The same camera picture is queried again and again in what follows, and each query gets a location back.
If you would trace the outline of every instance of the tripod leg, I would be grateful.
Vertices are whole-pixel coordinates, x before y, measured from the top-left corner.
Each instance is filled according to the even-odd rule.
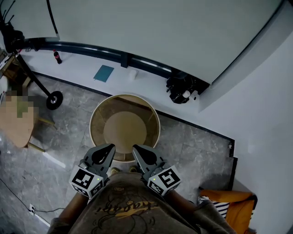
[[[47,98],[47,108],[49,110],[55,110],[58,107],[60,107],[62,101],[63,101],[63,95],[60,91],[54,91],[53,93],[50,93],[44,85],[37,79],[35,74],[31,71],[27,63],[23,60],[22,56],[15,50],[14,51],[15,57],[18,60],[19,64],[21,65],[22,69],[25,71],[25,73],[28,75],[29,78],[31,78],[39,87],[40,89],[48,96]]]
[[[31,69],[28,67],[27,63],[23,60],[22,56],[17,53],[15,55],[16,59],[18,60],[19,64],[22,66],[25,73],[28,75],[29,78],[31,78],[39,87],[40,89],[48,96],[51,97],[51,93],[45,88],[44,85],[37,79],[35,74],[31,71]]]

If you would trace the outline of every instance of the white backdrop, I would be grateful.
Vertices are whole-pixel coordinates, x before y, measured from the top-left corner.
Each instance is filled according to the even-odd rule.
[[[280,0],[51,0],[60,40],[113,48],[212,83]]]

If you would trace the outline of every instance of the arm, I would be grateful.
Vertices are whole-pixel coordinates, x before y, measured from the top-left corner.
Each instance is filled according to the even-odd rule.
[[[68,234],[72,225],[87,206],[88,197],[76,193],[59,218],[54,218],[47,234]]]
[[[196,205],[172,191],[164,196],[165,201],[182,217],[191,215],[196,210]]]
[[[66,219],[68,223],[73,224],[87,206],[87,202],[88,197],[77,192],[59,218]]]

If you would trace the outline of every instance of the blue notebook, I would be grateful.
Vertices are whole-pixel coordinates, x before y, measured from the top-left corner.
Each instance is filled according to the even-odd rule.
[[[102,65],[99,71],[95,74],[94,80],[106,82],[113,70],[114,68]]]

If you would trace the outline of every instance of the black baseboard trim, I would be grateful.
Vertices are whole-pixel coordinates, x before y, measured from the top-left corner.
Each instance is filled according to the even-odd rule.
[[[252,196],[250,196],[249,198],[246,199],[247,201],[254,201],[254,205],[253,205],[253,210],[255,210],[255,207],[257,205],[258,199],[257,196],[254,194]]]
[[[84,90],[88,90],[88,91],[91,91],[91,92],[94,92],[94,93],[98,93],[98,94],[104,95],[106,97],[112,96],[111,94],[104,93],[104,92],[101,92],[101,91],[98,91],[98,90],[94,90],[94,89],[88,88],[86,86],[78,85],[76,83],[73,83],[73,82],[70,82],[70,81],[66,81],[66,80],[62,80],[62,79],[59,79],[59,78],[56,78],[56,77],[53,77],[53,76],[50,76],[50,75],[42,74],[42,73],[35,72],[35,71],[33,71],[33,73],[35,75],[41,75],[43,77],[46,77],[46,78],[49,78],[49,79],[52,79],[52,80],[55,80],[55,81],[59,81],[59,82],[62,82],[62,83],[66,83],[66,84],[69,84],[69,85],[73,85],[73,86],[82,88]]]
[[[85,89],[85,90],[88,90],[88,91],[91,91],[91,92],[94,92],[94,93],[98,93],[98,94],[104,95],[104,96],[106,96],[106,97],[110,97],[110,96],[112,96],[111,94],[104,93],[104,92],[101,92],[101,91],[98,91],[98,90],[94,90],[94,89],[91,89],[91,88],[88,88],[88,87],[85,87],[85,86],[82,86],[82,85],[78,85],[78,84],[72,83],[72,82],[70,82],[70,81],[62,80],[62,79],[59,79],[59,78],[56,78],[56,77],[53,77],[53,76],[49,76],[49,75],[42,74],[42,73],[39,73],[39,72],[33,72],[33,73],[36,74],[36,75],[41,75],[41,76],[44,76],[44,77],[50,78],[50,79],[52,79],[52,80],[56,80],[56,81],[63,82],[63,83],[69,84],[69,85],[73,85],[73,86],[76,86],[76,87],[79,87],[79,88],[82,88],[82,89]],[[226,140],[229,140],[230,143],[231,143],[231,144],[230,144],[231,147],[230,147],[229,157],[233,157],[233,156],[234,156],[234,144],[235,144],[235,140],[234,140],[234,139],[231,139],[231,138],[229,138],[229,137],[226,137],[226,136],[221,135],[221,134],[219,134],[219,133],[216,133],[216,132],[214,132],[214,131],[212,131],[212,130],[210,130],[210,129],[204,128],[204,127],[199,126],[199,125],[196,125],[196,124],[194,124],[194,123],[188,122],[188,121],[186,121],[186,120],[183,120],[183,119],[177,118],[177,117],[175,117],[175,116],[172,116],[172,115],[166,114],[166,113],[164,113],[164,112],[161,112],[161,111],[158,111],[158,110],[156,110],[156,112],[157,112],[158,114],[160,114],[160,115],[166,116],[166,117],[171,118],[171,119],[173,119],[173,120],[176,120],[176,121],[179,121],[179,122],[185,123],[185,124],[187,124],[187,125],[190,125],[190,126],[193,126],[193,127],[196,127],[196,128],[199,128],[199,129],[201,129],[201,130],[203,130],[203,131],[206,131],[206,132],[208,132],[208,133],[211,133],[211,134],[214,134],[214,135],[216,135],[216,136],[222,137],[222,138],[224,138],[224,139],[226,139]]]
[[[236,167],[237,167],[237,161],[238,161],[238,158],[235,158],[235,157],[232,157],[232,158],[233,158],[233,166],[232,166],[230,181],[229,181],[229,185],[228,185],[228,191],[232,191],[232,189],[233,189],[234,178],[235,178]]]

